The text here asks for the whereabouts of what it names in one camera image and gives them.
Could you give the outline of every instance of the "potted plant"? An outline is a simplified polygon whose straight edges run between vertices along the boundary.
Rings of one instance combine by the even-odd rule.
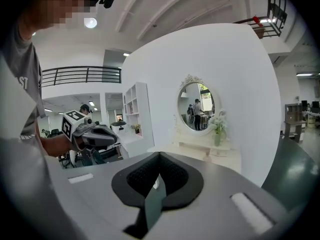
[[[209,124],[212,124],[212,127],[215,131],[214,135],[214,145],[216,147],[220,146],[221,142],[221,133],[226,129],[226,120],[223,115],[219,115],[218,117],[213,117],[210,119]]]
[[[131,128],[134,129],[135,134],[139,134],[140,133],[140,127],[141,126],[140,126],[139,123],[131,125]]]

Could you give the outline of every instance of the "black railing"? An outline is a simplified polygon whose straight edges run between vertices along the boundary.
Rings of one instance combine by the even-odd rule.
[[[253,18],[248,18],[234,23],[250,25],[260,39],[279,37],[287,19],[287,0],[267,0],[267,2],[266,15],[256,17],[259,22],[256,22]]]
[[[88,82],[121,84],[121,68],[111,66],[64,66],[42,71],[42,87]]]

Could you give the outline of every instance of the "white flowers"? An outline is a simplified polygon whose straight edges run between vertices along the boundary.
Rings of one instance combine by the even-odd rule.
[[[216,134],[221,133],[227,127],[225,117],[223,115],[212,117],[209,120],[209,124],[212,124],[212,127]]]

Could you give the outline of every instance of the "white tape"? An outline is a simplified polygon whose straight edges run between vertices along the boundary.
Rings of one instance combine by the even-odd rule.
[[[77,176],[77,177],[73,177],[73,178],[68,178],[68,180],[71,184],[74,184],[74,183],[78,183],[78,182],[84,182],[86,180],[92,179],[93,177],[94,177],[94,175],[92,173],[88,173],[85,175],[81,175],[81,176]]]
[[[272,222],[243,193],[234,194],[231,196],[231,200],[237,206],[246,222],[258,235],[273,227]]]

